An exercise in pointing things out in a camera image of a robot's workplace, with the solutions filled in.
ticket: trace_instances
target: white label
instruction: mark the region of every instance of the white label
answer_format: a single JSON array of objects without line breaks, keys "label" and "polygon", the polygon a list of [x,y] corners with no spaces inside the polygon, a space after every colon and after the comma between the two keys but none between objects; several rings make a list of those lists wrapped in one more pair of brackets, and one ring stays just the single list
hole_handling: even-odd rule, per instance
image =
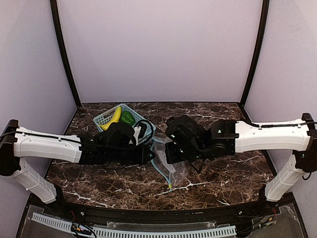
[{"label": "white label", "polygon": [[174,168],[174,166],[167,163],[166,154],[164,151],[158,150],[157,155],[159,160],[162,162],[162,164],[168,171],[170,171],[172,174],[176,172],[176,169]]}]

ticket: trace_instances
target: black pole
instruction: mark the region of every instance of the black pole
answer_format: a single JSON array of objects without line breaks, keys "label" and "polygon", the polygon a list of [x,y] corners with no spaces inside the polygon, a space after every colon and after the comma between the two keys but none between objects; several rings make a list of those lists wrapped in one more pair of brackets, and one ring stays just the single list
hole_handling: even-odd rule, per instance
[{"label": "black pole", "polygon": [[262,41],[263,41],[263,36],[264,36],[264,31],[265,31],[265,25],[266,25],[266,19],[267,19],[267,13],[268,13],[268,4],[269,4],[269,0],[263,0],[256,46],[254,48],[247,82],[246,82],[246,85],[244,86],[243,94],[242,94],[241,101],[240,101],[240,104],[243,107],[247,101],[247,98],[248,98],[248,95],[249,95],[249,92],[251,89],[253,77],[254,77],[254,74],[256,72],[259,56],[260,56],[260,51],[261,51],[261,46],[262,46]]},{"label": "black pole", "polygon": [[55,33],[56,33],[56,38],[58,42],[58,47],[59,47],[59,52],[61,59],[63,61],[66,77],[68,80],[68,84],[71,90],[71,93],[73,95],[73,98],[75,100],[77,108],[80,107],[81,102],[79,99],[79,95],[76,89],[75,81],[73,78],[73,75],[71,73],[67,53],[66,53],[66,47],[65,47],[65,42],[63,39],[63,34],[61,31],[61,25],[60,25],[60,20],[59,20],[59,14],[58,14],[58,7],[57,7],[57,1],[56,0],[51,0],[51,10],[52,10],[52,16],[53,16],[53,22],[54,22],[54,28],[55,28]]}]

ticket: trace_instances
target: plastic bag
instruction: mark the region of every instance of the plastic bag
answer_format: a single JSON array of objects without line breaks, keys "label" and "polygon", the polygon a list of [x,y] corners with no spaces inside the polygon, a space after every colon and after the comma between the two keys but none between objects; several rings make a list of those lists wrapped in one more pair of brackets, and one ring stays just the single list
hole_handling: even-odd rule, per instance
[{"label": "plastic bag", "polygon": [[181,184],[188,175],[187,165],[185,162],[176,164],[168,164],[165,154],[165,143],[171,142],[169,138],[153,137],[152,150],[156,153],[156,157],[151,160],[152,165],[166,179],[170,191]]}]

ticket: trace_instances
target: robotic arm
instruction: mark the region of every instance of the robotic arm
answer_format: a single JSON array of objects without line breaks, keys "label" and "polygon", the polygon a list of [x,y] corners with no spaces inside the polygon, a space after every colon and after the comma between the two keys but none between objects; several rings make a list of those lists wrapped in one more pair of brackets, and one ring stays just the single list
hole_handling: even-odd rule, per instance
[{"label": "robotic arm", "polygon": [[[291,149],[293,155],[279,174],[264,188],[263,199],[277,202],[305,173],[317,170],[317,130],[310,114],[302,119],[275,123],[216,121],[209,130],[188,116],[171,118],[166,135],[166,158],[170,164],[195,159],[215,159],[251,150]],[[106,132],[92,137],[40,133],[11,120],[0,136],[0,175],[14,178],[44,203],[62,199],[62,191],[42,178],[25,161],[25,156],[66,160],[82,165],[110,161],[145,164],[154,158],[146,142],[136,145],[134,130],[113,123]]]}]

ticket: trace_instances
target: green vegetable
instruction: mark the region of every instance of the green vegetable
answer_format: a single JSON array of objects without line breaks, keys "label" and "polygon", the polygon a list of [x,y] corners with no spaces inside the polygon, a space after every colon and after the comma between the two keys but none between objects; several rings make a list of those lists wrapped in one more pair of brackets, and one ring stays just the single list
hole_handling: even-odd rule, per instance
[{"label": "green vegetable", "polygon": [[124,111],[121,113],[120,122],[133,126],[135,124],[135,119],[130,112]]}]

